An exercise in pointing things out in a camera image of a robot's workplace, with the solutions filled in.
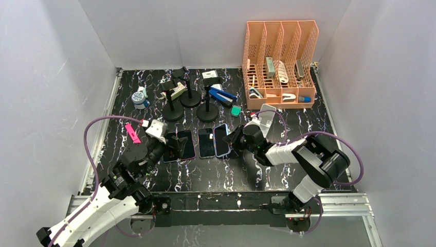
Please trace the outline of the light blue phone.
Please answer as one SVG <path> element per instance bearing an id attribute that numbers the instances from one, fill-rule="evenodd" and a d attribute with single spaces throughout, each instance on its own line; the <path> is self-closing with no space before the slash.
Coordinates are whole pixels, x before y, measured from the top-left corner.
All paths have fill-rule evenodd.
<path id="1" fill-rule="evenodd" d="M 229 145 L 224 141 L 224 137 L 228 135 L 228 126 L 226 123 L 221 124 L 213 129 L 214 145 L 216 157 L 222 158 L 228 155 L 231 150 Z"/>

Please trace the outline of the clear-case phone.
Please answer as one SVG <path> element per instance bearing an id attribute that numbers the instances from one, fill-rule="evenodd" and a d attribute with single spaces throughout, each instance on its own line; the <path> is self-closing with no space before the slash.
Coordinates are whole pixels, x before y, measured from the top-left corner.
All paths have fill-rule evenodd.
<path id="1" fill-rule="evenodd" d="M 198 147 L 200 158 L 212 158 L 215 156 L 212 128 L 202 128 L 198 130 Z"/>

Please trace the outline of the black phone stand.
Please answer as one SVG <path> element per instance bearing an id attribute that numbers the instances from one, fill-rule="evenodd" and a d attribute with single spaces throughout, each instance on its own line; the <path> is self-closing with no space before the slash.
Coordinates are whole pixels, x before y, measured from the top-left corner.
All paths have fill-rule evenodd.
<path id="1" fill-rule="evenodd" d="M 178 79 L 185 82 L 187 90 L 180 95 L 180 103 L 185 108 L 194 108 L 200 105 L 202 100 L 202 95 L 196 90 L 191 88 L 191 81 L 187 77 L 187 72 L 189 70 L 186 67 L 176 69 L 172 72 L 172 78 Z"/>
<path id="2" fill-rule="evenodd" d="M 210 90 L 214 84 L 222 84 L 223 79 L 220 77 L 206 78 L 203 80 L 205 95 L 202 99 L 203 103 L 196 110 L 197 118 L 202 122 L 212 122 L 218 118 L 219 110 L 217 106 L 210 102 Z"/>
<path id="3" fill-rule="evenodd" d="M 174 89 L 177 88 L 177 84 L 173 80 L 170 80 L 162 82 L 160 86 L 167 99 L 167 104 L 162 110 L 162 116 L 167 121 L 177 121 L 184 115 L 183 106 L 180 103 L 176 103 L 172 97 L 172 93 L 174 92 Z"/>

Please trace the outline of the purple-edged phone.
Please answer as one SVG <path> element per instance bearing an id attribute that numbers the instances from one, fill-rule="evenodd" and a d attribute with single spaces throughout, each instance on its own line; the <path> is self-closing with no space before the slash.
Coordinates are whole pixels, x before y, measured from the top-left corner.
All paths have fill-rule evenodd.
<path id="1" fill-rule="evenodd" d="M 180 157 L 180 160 L 184 161 L 184 160 L 194 159 L 196 157 L 196 154 L 195 154 L 195 148 L 194 148 L 194 143 L 193 143 L 192 131 L 191 130 L 178 131 L 177 137 L 179 137 L 179 138 L 186 137 L 187 138 L 185 149 L 183 151 L 183 154 Z"/>

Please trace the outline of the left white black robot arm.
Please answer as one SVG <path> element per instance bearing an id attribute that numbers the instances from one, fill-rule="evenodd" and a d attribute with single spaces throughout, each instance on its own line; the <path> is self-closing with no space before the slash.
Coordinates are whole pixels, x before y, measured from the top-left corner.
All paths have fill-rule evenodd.
<path id="1" fill-rule="evenodd" d="M 139 179 L 150 173 L 165 153 L 182 155 L 187 141 L 186 137 L 149 137 L 145 143 L 130 145 L 89 199 L 60 223 L 37 231 L 41 245 L 89 246 L 129 216 L 168 215 L 170 198 L 153 195 Z"/>

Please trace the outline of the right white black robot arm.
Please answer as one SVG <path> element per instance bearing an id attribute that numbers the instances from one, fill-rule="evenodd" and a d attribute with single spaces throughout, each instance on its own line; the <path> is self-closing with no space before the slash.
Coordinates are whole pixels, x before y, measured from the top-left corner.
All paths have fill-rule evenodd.
<path id="1" fill-rule="evenodd" d="M 323 141 L 319 134 L 302 136 L 286 144 L 274 144 L 263 136 L 257 125 L 238 126 L 223 137 L 234 150 L 247 150 L 263 166 L 299 164 L 306 176 L 281 201 L 296 213 L 303 213 L 310 200 L 337 181 L 350 165 L 350 159 L 335 146 Z"/>

